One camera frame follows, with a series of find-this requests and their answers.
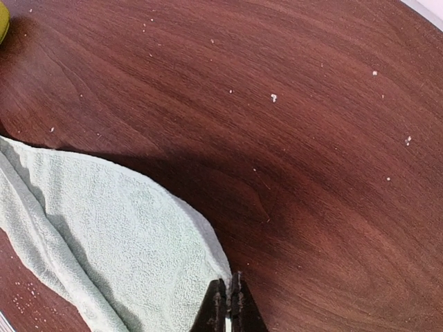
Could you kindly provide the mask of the green towel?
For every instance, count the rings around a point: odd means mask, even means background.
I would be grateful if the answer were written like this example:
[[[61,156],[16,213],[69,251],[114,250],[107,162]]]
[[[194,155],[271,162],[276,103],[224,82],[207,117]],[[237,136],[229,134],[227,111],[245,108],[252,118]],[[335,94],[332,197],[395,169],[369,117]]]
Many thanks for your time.
[[[92,331],[189,331],[209,283],[232,277],[211,224],[151,178],[8,138],[1,229]]]

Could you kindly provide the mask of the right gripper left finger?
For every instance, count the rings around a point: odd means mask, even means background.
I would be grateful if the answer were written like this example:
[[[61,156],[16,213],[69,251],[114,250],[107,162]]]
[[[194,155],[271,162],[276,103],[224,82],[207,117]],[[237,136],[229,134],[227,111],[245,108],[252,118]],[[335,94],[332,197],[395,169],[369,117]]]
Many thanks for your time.
[[[226,285],[222,279],[212,280],[190,332],[223,332],[226,317]]]

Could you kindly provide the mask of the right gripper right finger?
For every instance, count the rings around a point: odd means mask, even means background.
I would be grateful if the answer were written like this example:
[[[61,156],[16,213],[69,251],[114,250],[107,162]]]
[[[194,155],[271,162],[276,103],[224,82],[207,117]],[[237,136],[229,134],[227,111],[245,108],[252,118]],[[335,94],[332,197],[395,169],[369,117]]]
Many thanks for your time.
[[[241,272],[233,274],[230,285],[230,305],[228,312],[230,331],[269,331]]]

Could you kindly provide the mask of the green bowl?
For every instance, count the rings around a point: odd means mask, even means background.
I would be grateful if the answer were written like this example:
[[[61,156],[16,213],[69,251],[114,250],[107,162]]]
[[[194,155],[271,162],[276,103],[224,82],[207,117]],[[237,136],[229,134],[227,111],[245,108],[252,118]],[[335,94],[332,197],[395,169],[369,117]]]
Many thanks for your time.
[[[5,4],[0,1],[0,43],[3,42],[10,27],[10,12]]]

